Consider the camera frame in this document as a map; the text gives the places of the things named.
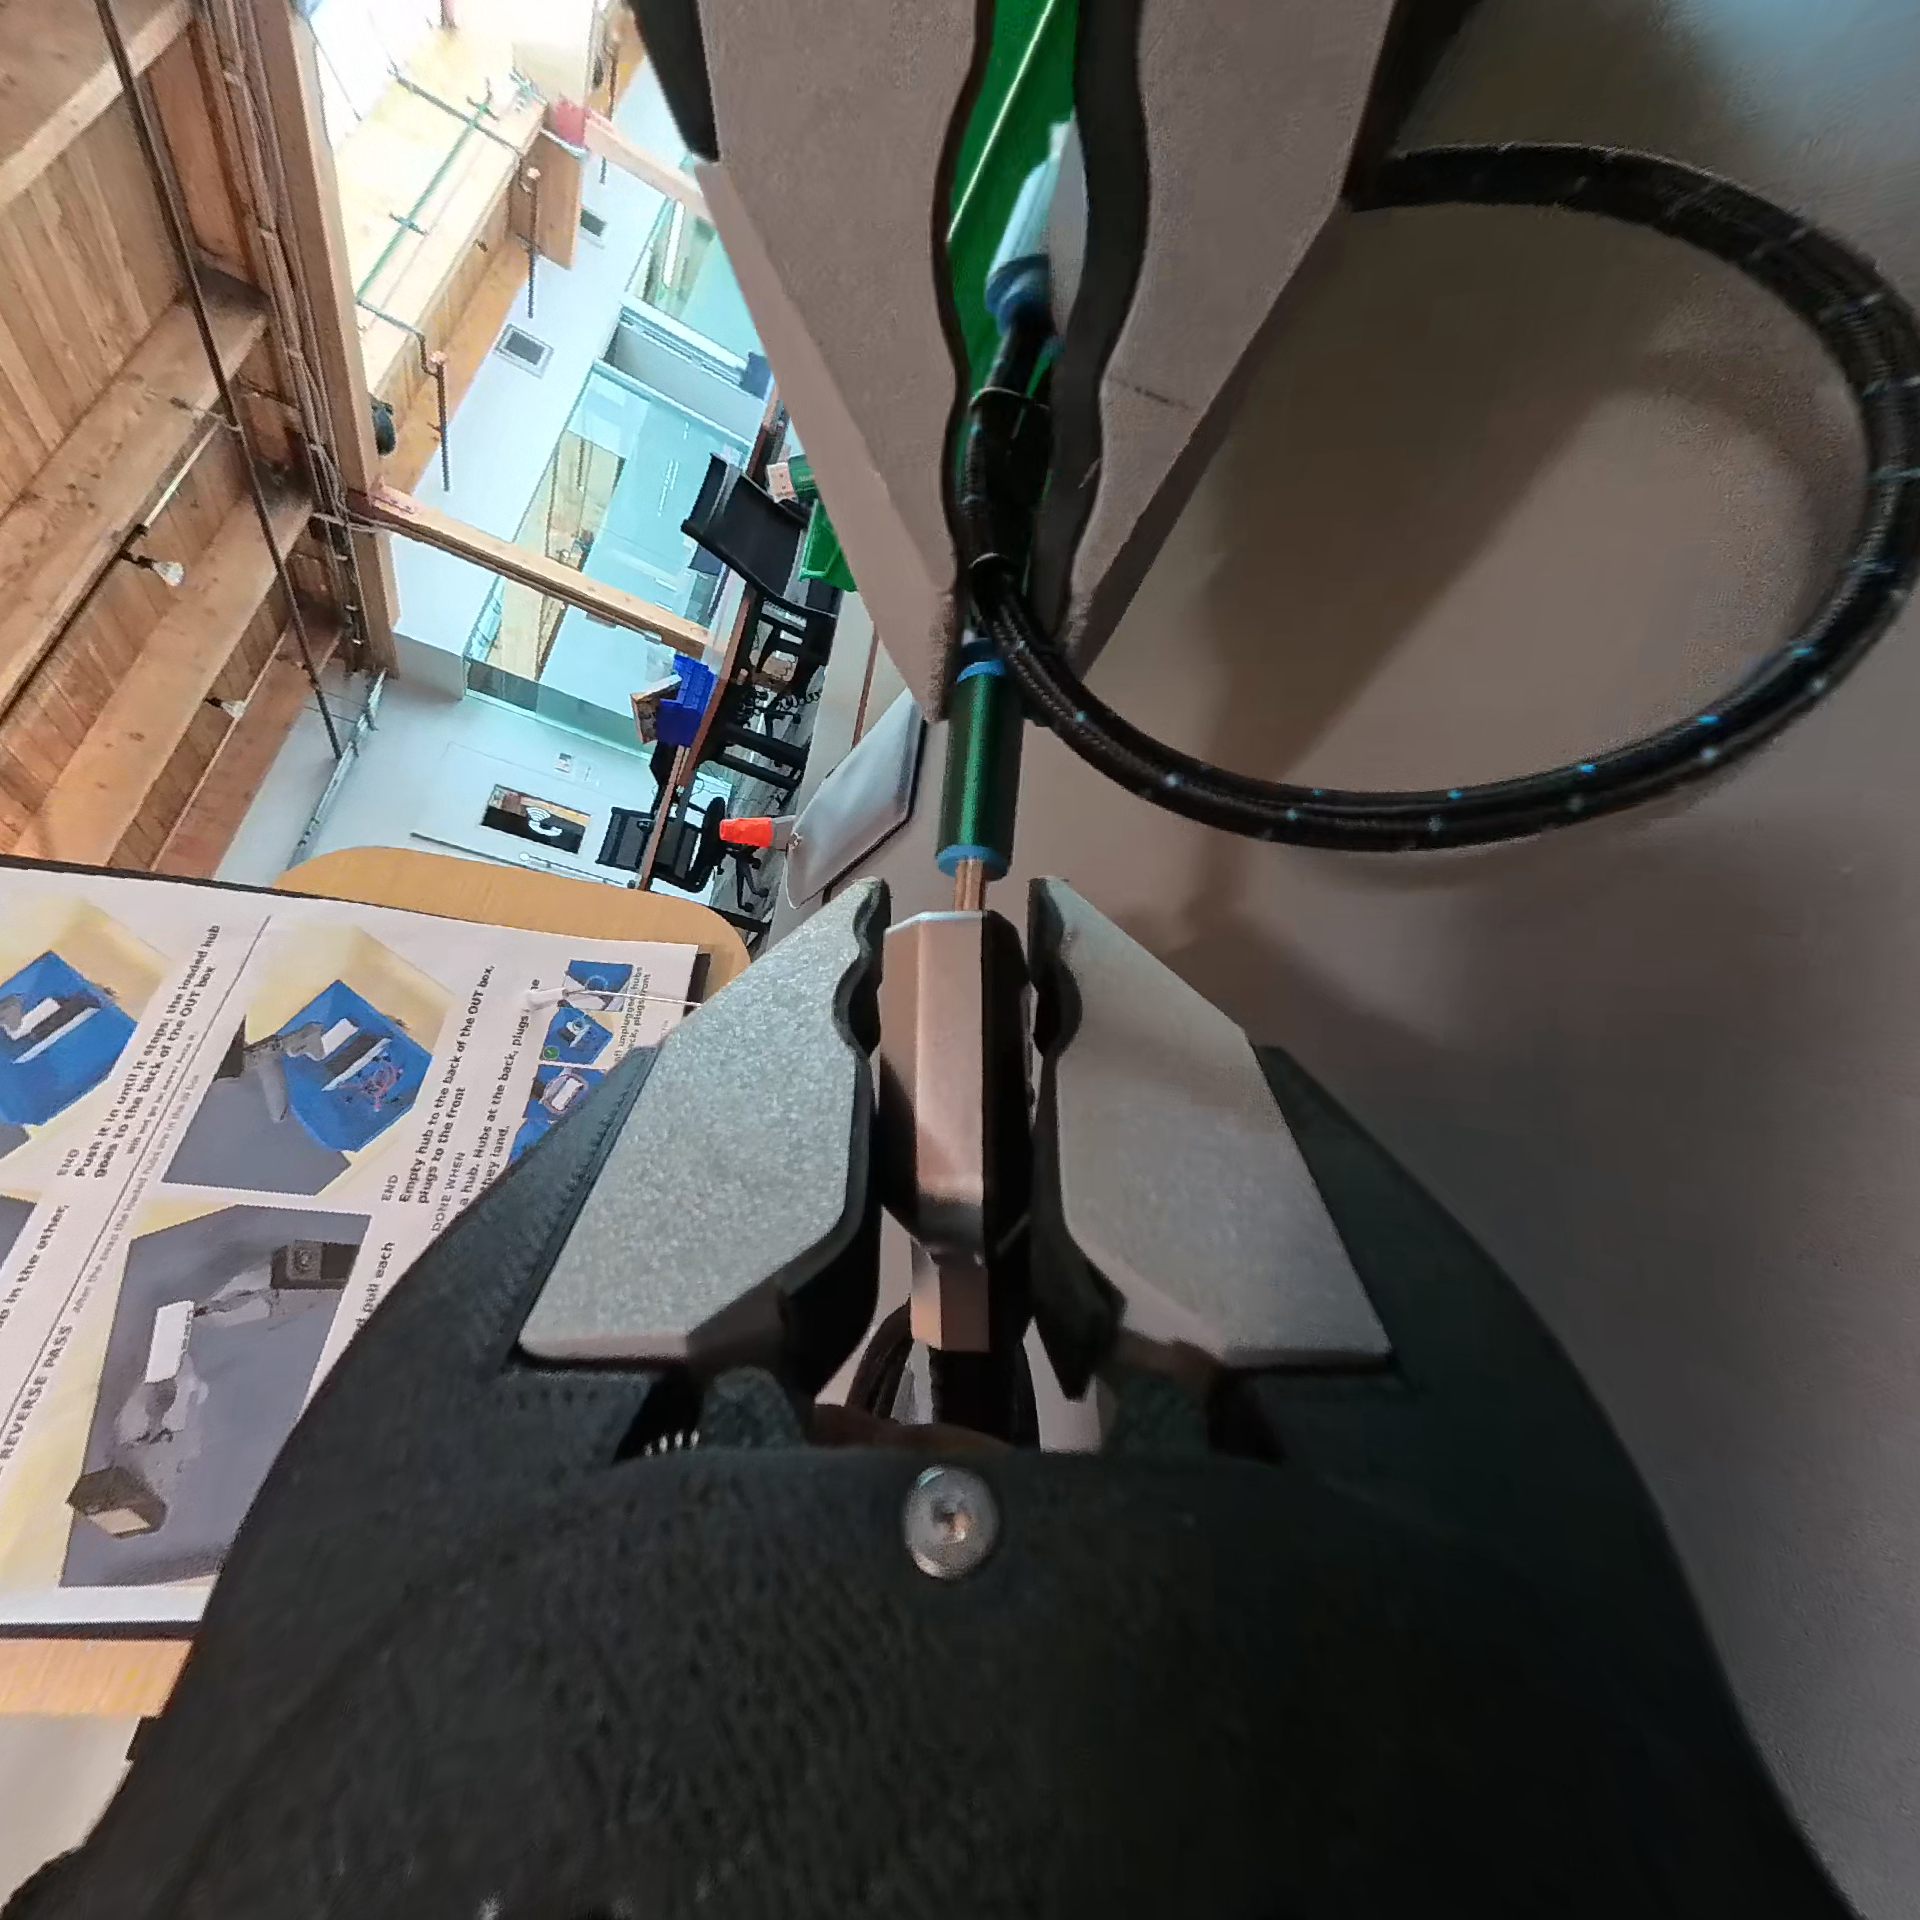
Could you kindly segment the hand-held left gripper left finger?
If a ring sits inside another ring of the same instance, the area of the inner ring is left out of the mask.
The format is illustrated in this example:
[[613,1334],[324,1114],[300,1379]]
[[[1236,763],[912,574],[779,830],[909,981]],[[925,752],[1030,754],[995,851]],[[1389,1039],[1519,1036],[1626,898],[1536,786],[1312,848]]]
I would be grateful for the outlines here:
[[654,1053],[518,1347],[818,1394],[877,1303],[884,879],[853,883]]

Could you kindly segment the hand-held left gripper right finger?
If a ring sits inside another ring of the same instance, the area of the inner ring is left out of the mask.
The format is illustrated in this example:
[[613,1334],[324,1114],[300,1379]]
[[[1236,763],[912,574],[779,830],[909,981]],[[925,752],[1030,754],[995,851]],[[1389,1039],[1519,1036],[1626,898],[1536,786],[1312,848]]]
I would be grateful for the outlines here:
[[1392,1343],[1255,1044],[1055,878],[1026,896],[1037,1338],[1070,1399],[1118,1367],[1349,1374]]

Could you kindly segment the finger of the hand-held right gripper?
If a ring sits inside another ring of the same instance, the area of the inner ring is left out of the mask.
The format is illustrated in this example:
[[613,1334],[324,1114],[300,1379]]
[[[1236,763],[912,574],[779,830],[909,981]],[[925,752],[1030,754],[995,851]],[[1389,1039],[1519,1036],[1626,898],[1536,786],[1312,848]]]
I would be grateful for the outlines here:
[[951,648],[938,186],[975,7],[702,2],[707,206],[887,648]]
[[1071,106],[1085,244],[1053,359],[1050,636],[1099,648],[1332,214],[1397,7],[1096,2]]

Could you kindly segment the green plastic bin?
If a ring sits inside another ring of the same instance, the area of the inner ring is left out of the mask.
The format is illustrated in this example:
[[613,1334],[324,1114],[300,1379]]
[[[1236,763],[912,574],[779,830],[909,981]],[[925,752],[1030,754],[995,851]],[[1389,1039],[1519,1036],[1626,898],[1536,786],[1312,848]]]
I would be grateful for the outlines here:
[[947,470],[964,574],[982,555],[1026,586],[1051,487],[1053,372],[1071,303],[1055,232],[1077,165],[1079,5],[984,5],[987,45],[934,195],[934,293],[954,347]]

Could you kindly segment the grey usb hub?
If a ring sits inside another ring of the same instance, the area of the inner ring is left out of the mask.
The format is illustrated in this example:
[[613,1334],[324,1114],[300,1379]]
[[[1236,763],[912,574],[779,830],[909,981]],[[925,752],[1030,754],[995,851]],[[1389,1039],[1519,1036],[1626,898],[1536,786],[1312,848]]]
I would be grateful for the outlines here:
[[1026,966],[984,906],[887,931],[880,981],[877,1166],[907,1235],[909,1326],[933,1350],[1006,1356],[1023,1323],[1032,1194]]

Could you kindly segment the black braided cable green plugs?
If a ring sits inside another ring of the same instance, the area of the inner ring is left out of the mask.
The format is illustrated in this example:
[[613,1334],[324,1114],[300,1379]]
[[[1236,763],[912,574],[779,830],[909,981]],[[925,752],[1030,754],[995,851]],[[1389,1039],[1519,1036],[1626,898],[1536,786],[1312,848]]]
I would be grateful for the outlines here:
[[1043,370],[1059,330],[1044,227],[1060,168],[1050,159],[1028,174],[987,269],[980,309],[997,346],[957,450],[968,623],[951,671],[934,831],[956,906],[978,906],[1013,864],[1026,720],[1125,792],[1216,831],[1334,853],[1482,848],[1636,810],[1733,768],[1822,704],[1908,603],[1918,336],[1878,267],[1799,212],[1679,159],[1566,142],[1404,151],[1362,188],[1360,207],[1582,212],[1659,232],[1773,295],[1852,392],[1864,455],[1859,528],[1803,631],[1712,707],[1590,759],[1491,784],[1357,790],[1271,784],[1172,749],[1091,693],[1023,590],[1050,450]]

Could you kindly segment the printed instruction sheet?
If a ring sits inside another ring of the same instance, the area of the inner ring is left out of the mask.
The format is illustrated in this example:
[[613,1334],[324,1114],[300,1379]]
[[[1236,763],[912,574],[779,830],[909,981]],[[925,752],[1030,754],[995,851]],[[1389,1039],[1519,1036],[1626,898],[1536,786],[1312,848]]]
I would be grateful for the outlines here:
[[695,944],[5,866],[3,1624],[183,1636],[381,1296]]

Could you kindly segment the instruction sheet on stand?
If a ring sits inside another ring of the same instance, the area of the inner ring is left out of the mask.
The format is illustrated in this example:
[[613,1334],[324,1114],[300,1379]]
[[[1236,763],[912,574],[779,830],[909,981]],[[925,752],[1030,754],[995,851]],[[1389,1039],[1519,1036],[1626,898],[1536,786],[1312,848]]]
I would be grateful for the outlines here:
[[[271,891],[567,938],[692,944],[707,959],[696,1000],[749,966],[740,932],[704,903],[413,848],[324,853],[279,875]],[[176,1690],[187,1654],[190,1639],[31,1639],[7,1630],[3,1715],[156,1717]]]

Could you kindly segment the black wall sign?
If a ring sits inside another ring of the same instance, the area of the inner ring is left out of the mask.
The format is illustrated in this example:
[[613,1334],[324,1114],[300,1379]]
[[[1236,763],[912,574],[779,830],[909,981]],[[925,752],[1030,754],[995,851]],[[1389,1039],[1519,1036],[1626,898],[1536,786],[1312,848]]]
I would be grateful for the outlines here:
[[591,828],[591,813],[567,802],[531,795],[518,786],[491,784],[479,824],[548,855],[579,856]]

